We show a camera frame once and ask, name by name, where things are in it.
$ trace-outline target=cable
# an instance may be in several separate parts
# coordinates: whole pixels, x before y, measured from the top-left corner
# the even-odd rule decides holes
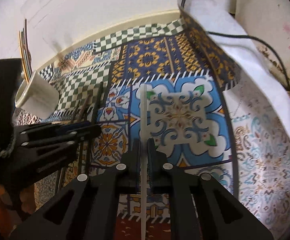
[[[185,6],[185,2],[186,0],[182,0],[181,2],[181,7],[184,9],[184,6]],[[250,35],[231,35],[231,34],[225,34],[225,33],[216,33],[216,32],[206,32],[207,34],[210,34],[210,35],[216,35],[216,36],[221,36],[221,37],[226,37],[226,38],[234,38],[234,39],[251,39],[251,40],[254,40],[254,41],[258,41],[260,43],[262,43],[263,45],[265,45],[267,48],[270,49],[270,51],[272,53],[274,53],[274,55],[276,56],[276,58],[278,59],[280,65],[281,65],[281,68],[283,70],[283,74],[285,76],[285,79],[286,79],[286,83],[287,83],[287,89],[289,90],[290,92],[290,81],[289,81],[289,78],[287,76],[287,71],[286,71],[286,68],[285,68],[285,65],[283,63],[283,61],[281,60],[281,58],[279,57],[278,53],[273,49],[272,46],[270,46],[266,41],[263,41],[262,39],[260,38],[257,38],[257,37],[254,37],[254,36],[250,36]]]

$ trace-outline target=bundle of sticks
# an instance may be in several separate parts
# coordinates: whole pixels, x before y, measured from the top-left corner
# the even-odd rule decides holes
[[[21,58],[22,58],[22,65],[23,65],[23,74],[24,79],[27,83],[33,74],[33,70],[31,67],[31,55],[28,49],[28,42],[27,42],[27,20],[24,19],[24,28],[22,31],[18,33],[18,41],[20,44],[21,50]]]

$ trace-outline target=white cup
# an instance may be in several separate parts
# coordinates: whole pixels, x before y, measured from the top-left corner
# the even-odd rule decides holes
[[[35,71],[29,83],[24,80],[19,87],[15,106],[47,119],[55,111],[59,97],[58,91]]]

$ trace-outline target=silver screw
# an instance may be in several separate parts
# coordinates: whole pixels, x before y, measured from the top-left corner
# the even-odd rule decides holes
[[[126,165],[124,163],[117,164],[116,169],[118,169],[119,171],[122,171],[126,169]]]
[[[171,163],[164,163],[163,168],[165,170],[171,170],[173,168],[173,164],[171,164]]]
[[[203,180],[210,180],[211,179],[211,175],[209,173],[204,172],[204,173],[202,173],[201,178]]]
[[[86,174],[80,174],[77,176],[78,181],[85,181],[87,180],[87,175]]]

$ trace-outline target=pink stain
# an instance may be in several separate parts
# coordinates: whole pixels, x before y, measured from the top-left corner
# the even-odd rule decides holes
[[[286,33],[290,34],[290,24],[284,24],[284,26],[283,26],[283,30],[284,30]]]

